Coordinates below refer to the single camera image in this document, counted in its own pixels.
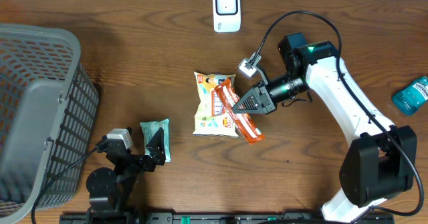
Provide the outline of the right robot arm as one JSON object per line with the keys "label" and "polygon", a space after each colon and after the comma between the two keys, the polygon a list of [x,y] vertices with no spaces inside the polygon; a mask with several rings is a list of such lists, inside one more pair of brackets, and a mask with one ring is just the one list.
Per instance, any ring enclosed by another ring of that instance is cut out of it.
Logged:
{"label": "right robot arm", "polygon": [[364,214],[413,187],[417,137],[379,112],[348,73],[330,41],[307,43],[300,32],[285,35],[278,50],[286,74],[264,77],[237,101],[235,114],[269,114],[310,90],[325,103],[348,143],[340,190],[321,208],[325,221],[357,222]]}

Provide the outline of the teal wet wipes pack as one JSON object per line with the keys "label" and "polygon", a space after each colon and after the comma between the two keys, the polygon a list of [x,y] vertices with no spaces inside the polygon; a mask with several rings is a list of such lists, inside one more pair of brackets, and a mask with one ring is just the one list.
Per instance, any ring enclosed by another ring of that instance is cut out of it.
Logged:
{"label": "teal wet wipes pack", "polygon": [[169,123],[170,123],[170,120],[168,118],[162,121],[140,123],[140,127],[142,129],[142,133],[144,137],[145,154],[148,154],[148,150],[146,147],[149,141],[154,136],[154,134],[158,131],[158,129],[162,128],[164,130],[164,147],[165,147],[166,162],[171,162]]}

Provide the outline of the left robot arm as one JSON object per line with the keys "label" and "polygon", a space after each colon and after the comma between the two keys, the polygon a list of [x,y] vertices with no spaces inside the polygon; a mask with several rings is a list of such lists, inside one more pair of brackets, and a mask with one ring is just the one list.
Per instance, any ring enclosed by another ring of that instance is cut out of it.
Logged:
{"label": "left robot arm", "polygon": [[166,162],[164,130],[149,140],[148,154],[132,154],[131,128],[115,128],[103,136],[96,151],[106,153],[114,168],[102,167],[87,178],[90,208],[87,223],[145,223],[142,213],[127,206],[135,182],[145,172],[153,172]]}

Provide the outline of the cream snack bag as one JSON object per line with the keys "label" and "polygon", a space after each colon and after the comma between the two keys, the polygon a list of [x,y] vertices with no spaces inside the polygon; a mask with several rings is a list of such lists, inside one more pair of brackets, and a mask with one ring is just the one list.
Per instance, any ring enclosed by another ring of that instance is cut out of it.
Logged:
{"label": "cream snack bag", "polygon": [[214,89],[225,80],[230,80],[232,86],[235,74],[202,74],[195,72],[197,91],[200,103],[195,114],[195,136],[228,136],[237,138],[236,125],[226,113],[223,103]]}

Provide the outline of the blue Listerine mouthwash bottle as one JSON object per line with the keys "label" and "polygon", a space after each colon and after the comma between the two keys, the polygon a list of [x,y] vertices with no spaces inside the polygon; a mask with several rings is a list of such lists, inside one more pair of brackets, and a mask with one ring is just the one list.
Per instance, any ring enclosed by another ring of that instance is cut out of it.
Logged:
{"label": "blue Listerine mouthwash bottle", "polygon": [[405,115],[411,116],[427,102],[427,77],[416,79],[404,90],[397,92],[392,101]]}

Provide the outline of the chocolate bar wrapper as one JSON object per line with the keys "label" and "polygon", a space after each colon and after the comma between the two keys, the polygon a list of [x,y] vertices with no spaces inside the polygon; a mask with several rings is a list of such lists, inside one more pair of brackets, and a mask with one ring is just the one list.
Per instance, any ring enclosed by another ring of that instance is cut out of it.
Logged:
{"label": "chocolate bar wrapper", "polygon": [[265,135],[254,124],[249,114],[235,114],[232,107],[239,101],[239,96],[234,92],[231,80],[227,78],[214,89],[220,98],[226,113],[230,115],[237,129],[249,144],[265,139]]}

